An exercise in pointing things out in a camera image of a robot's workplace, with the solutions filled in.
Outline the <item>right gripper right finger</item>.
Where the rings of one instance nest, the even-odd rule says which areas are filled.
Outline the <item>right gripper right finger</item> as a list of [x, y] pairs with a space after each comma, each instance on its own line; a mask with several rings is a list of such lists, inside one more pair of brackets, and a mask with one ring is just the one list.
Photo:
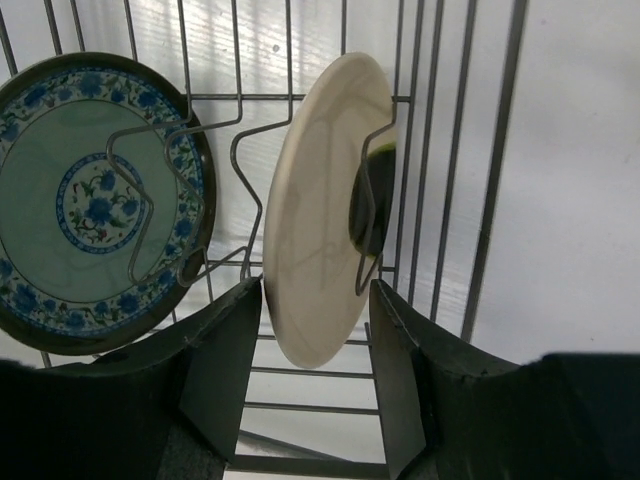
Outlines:
[[371, 362], [393, 479], [635, 479], [639, 358], [552, 353], [518, 365], [369, 290]]

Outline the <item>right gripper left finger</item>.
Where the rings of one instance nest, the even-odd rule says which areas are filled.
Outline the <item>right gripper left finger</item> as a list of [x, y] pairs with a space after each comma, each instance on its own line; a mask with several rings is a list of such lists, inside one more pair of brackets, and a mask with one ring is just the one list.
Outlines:
[[5, 479], [219, 479], [232, 460], [262, 309], [249, 278], [90, 364], [1, 364]]

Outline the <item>cream plate with dark edge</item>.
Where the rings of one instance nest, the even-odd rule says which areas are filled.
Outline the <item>cream plate with dark edge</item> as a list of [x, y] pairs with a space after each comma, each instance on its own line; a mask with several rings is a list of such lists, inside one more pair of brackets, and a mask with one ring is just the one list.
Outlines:
[[384, 248], [397, 132], [387, 77], [362, 52], [318, 77], [284, 139], [267, 202], [265, 295], [294, 365], [318, 368], [348, 339], [367, 301], [356, 291]]

